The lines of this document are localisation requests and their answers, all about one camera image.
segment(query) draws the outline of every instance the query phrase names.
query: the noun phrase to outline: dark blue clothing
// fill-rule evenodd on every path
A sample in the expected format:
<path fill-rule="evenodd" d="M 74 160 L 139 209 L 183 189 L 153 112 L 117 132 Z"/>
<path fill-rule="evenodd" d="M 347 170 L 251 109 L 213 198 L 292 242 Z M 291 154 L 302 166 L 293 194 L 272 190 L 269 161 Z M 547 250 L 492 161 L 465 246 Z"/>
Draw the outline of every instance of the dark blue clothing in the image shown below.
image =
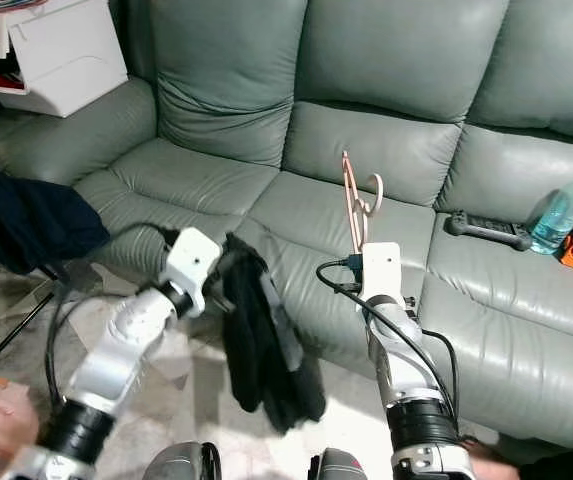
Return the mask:
<path fill-rule="evenodd" d="M 26 274 L 82 257 L 109 239 L 95 210 L 71 187 L 0 172 L 0 263 Z"/>

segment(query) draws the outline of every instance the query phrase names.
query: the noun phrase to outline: black pole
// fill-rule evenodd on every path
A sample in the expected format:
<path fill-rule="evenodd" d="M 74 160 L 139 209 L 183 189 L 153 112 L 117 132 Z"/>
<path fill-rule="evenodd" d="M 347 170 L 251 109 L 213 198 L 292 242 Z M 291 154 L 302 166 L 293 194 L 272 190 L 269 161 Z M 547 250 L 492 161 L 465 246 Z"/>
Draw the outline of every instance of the black pole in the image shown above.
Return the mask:
<path fill-rule="evenodd" d="M 31 312 L 24 317 L 24 319 L 19 323 L 8 335 L 0 342 L 0 353 L 4 348 L 8 346 L 8 344 L 15 338 L 19 332 L 21 332 L 26 325 L 30 323 L 30 321 L 35 318 L 35 316 L 39 313 L 39 311 L 46 306 L 48 302 L 50 302 L 53 298 L 55 298 L 55 294 L 50 292 L 48 295 L 44 297 L 44 299 L 37 304 Z"/>

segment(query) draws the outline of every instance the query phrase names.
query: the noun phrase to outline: sofa armrest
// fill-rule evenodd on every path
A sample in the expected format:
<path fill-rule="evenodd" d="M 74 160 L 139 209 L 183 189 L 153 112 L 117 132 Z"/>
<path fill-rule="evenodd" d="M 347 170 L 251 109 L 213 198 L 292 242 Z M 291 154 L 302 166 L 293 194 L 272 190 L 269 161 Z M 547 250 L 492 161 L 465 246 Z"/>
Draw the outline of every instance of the sofa armrest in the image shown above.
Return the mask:
<path fill-rule="evenodd" d="M 0 141 L 0 170 L 72 185 L 156 134 L 150 86 L 131 78 L 67 118 L 42 115 Z"/>

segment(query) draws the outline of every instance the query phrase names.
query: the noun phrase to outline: sofa backrest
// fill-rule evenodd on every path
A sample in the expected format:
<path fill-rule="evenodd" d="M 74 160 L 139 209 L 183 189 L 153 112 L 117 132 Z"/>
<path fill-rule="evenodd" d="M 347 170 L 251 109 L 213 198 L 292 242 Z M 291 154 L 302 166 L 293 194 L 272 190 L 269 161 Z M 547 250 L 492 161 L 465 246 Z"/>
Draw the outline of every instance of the sofa backrest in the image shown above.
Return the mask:
<path fill-rule="evenodd" d="M 347 149 L 362 188 L 376 171 L 389 198 L 507 221 L 573 180 L 573 2 L 150 8 L 178 145 L 338 184 Z"/>
<path fill-rule="evenodd" d="M 305 11 L 305 0 L 153 2 L 160 135 L 279 166 Z"/>
<path fill-rule="evenodd" d="M 109 0 L 128 73 L 157 86 L 150 0 Z"/>
<path fill-rule="evenodd" d="M 310 0 L 284 168 L 432 206 L 500 28 L 506 3 Z"/>
<path fill-rule="evenodd" d="M 525 221 L 573 180 L 573 2 L 512 1 L 437 202 Z"/>

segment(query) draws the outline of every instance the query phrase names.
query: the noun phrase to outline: floor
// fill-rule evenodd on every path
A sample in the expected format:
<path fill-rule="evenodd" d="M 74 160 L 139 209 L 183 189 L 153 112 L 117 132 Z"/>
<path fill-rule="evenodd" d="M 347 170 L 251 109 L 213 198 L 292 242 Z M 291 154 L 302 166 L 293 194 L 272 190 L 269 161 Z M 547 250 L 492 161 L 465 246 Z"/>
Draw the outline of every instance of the floor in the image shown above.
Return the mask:
<path fill-rule="evenodd" d="M 102 289 L 124 294 L 135 290 L 100 265 L 78 262 L 74 268 L 81 279 L 78 298 Z M 0 339 L 49 289 L 50 282 L 40 274 L 16 276 L 0 267 Z M 56 356 L 60 384 L 101 334 L 110 308 L 110 303 L 90 301 L 64 328 Z M 31 386 L 42 420 L 49 411 L 43 346 L 53 309 L 51 302 L 0 356 L 0 375 Z M 185 328 L 165 335 L 133 403 L 107 441 L 97 464 L 98 479 L 140 479 L 157 452 L 190 440 L 218 446 L 225 480 L 303 479 L 310 457 L 327 446 L 353 453 L 369 478 L 390 478 L 389 433 L 373 381 L 320 361 L 328 400 L 324 417 L 280 436 L 261 410 L 249 414 L 239 407 L 231 394 L 217 322 L 206 319 L 203 324 L 190 335 Z M 472 424 L 463 430 L 490 443 L 499 439 Z"/>

